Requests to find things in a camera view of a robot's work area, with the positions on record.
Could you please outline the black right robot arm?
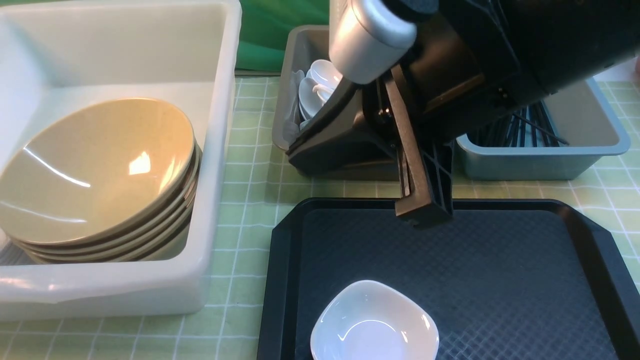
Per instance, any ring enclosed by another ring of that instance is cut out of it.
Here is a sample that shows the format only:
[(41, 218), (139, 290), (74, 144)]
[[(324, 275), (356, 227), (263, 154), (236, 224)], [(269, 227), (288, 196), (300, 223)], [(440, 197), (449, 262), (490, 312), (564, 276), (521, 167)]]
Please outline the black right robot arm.
[(398, 218), (453, 217), (453, 142), (639, 50), (637, 0), (350, 0), (342, 75), (286, 155), (307, 176), (395, 157)]

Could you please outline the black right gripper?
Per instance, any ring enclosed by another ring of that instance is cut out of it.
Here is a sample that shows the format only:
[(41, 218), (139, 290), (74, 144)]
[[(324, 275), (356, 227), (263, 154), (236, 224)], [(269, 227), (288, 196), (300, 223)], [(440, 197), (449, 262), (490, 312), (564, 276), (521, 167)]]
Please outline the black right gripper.
[(399, 175), (398, 218), (448, 223), (448, 142), (548, 94), (535, 55), (547, 10), (546, 0), (364, 0), (363, 27), (400, 54), (369, 84), (341, 80), (288, 162), (306, 177)]

